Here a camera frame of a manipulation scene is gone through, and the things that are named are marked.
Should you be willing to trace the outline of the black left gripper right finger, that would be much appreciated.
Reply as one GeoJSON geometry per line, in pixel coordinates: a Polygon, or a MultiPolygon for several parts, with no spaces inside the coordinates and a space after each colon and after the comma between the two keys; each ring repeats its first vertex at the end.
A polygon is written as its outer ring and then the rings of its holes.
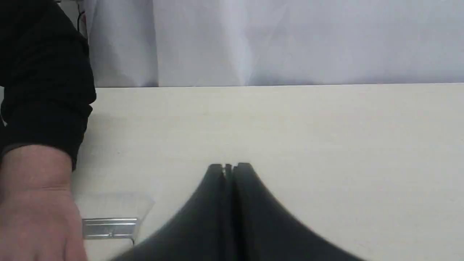
{"type": "Polygon", "coordinates": [[[238,261],[359,261],[300,222],[249,163],[227,165],[231,234],[238,261]]]}

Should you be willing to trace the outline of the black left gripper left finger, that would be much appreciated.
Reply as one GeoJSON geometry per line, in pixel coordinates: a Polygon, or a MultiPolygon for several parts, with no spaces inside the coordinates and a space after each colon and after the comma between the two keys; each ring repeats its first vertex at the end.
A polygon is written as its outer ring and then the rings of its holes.
{"type": "Polygon", "coordinates": [[[210,165],[196,191],[160,229],[116,261],[231,261],[232,235],[222,165],[210,165]]]}

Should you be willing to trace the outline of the person's bare hand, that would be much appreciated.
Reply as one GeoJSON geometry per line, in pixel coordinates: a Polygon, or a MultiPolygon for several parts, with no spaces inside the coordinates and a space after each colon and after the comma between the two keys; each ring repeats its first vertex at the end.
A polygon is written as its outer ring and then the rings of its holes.
{"type": "Polygon", "coordinates": [[[1,260],[86,261],[65,152],[27,145],[1,162],[1,260]]]}

